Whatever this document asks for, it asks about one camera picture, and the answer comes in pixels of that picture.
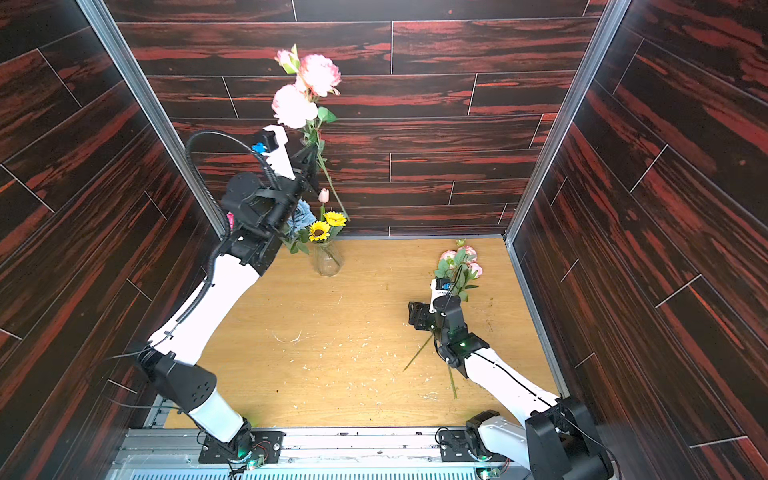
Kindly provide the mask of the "pale pink peony stem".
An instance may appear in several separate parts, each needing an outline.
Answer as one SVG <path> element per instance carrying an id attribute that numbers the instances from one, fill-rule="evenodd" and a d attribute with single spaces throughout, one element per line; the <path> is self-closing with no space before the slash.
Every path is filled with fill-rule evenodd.
<path id="1" fill-rule="evenodd" d="M 453 287 L 448 295 L 460 297 L 462 308 L 462 303 L 468 300 L 468 291 L 477 287 L 475 281 L 482 273 L 483 269 L 477 262 L 476 250 L 467 245 L 464 240 L 459 240 L 454 250 L 447 250 L 440 255 L 434 278 L 445 278 L 451 281 Z M 468 337 L 464 341 L 447 346 L 438 346 L 433 335 L 429 334 L 430 338 L 425 343 L 432 344 L 436 354 L 447 365 L 451 391 L 453 396 L 457 397 L 454 374 L 458 372 L 466 376 L 465 361 L 476 350 L 485 348 L 487 343 L 472 333 L 469 328 Z"/>

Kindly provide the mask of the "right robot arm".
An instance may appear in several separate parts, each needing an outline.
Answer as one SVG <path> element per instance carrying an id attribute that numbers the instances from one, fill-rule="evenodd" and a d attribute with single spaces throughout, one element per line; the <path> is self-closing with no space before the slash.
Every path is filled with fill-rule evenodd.
<path id="1" fill-rule="evenodd" d="M 408 323 L 431 334 L 436 354 L 451 369 L 489 392 L 513 415 L 482 412 L 467 424 L 469 451 L 478 459 L 504 456 L 532 479 L 617 479 L 619 465 L 600 439 L 587 407 L 537 386 L 469 331 L 456 296 L 435 293 L 429 304 L 408 304 Z"/>

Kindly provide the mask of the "pink peony spray stem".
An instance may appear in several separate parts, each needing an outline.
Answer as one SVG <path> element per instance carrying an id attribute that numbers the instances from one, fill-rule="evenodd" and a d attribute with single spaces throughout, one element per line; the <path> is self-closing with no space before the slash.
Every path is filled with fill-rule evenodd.
<path id="1" fill-rule="evenodd" d="M 273 96 L 271 108 L 274 117 L 282 126 L 302 133 L 305 146 L 314 146 L 317 151 L 318 169 L 323 173 L 341 214 L 349 219 L 338 193 L 324 156 L 326 142 L 322 128 L 338 120 L 337 116 L 320 102 L 329 96 L 339 96 L 338 86 L 342 81 L 339 67 L 321 54 L 300 56 L 298 47 L 280 49 L 274 60 L 283 71 L 294 77 L 291 84 L 281 87 Z"/>

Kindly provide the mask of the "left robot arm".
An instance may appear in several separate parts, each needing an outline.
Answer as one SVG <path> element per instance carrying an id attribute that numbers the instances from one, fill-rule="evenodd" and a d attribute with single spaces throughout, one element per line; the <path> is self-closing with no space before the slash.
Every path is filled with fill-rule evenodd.
<path id="1" fill-rule="evenodd" d="M 198 361 L 226 315 L 267 271 L 288 237 L 288 220 L 317 182 L 317 150 L 289 156 L 283 147 L 257 153 L 271 178 L 242 172 L 221 200 L 229 234 L 213 248 L 207 276 L 137 355 L 138 367 L 209 438 L 242 458 L 252 437 L 247 420 L 218 391 L 216 376 Z"/>

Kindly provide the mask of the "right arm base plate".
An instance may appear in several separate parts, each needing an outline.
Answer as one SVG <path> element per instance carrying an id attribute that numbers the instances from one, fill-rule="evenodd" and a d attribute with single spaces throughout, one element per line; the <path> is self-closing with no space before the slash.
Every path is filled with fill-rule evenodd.
<path id="1" fill-rule="evenodd" d="M 507 461 L 503 455 L 486 451 L 480 445 L 479 436 L 466 428 L 439 427 L 435 432 L 434 440 L 444 463 L 504 463 Z"/>

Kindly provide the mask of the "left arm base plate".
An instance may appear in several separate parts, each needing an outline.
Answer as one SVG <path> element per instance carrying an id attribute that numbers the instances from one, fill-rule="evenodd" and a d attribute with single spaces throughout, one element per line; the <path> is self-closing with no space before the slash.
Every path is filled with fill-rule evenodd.
<path id="1" fill-rule="evenodd" d="M 205 434 L 198 462 L 202 465 L 231 465 L 260 468 L 279 461 L 285 433 L 279 430 L 240 431 L 225 443 Z"/>

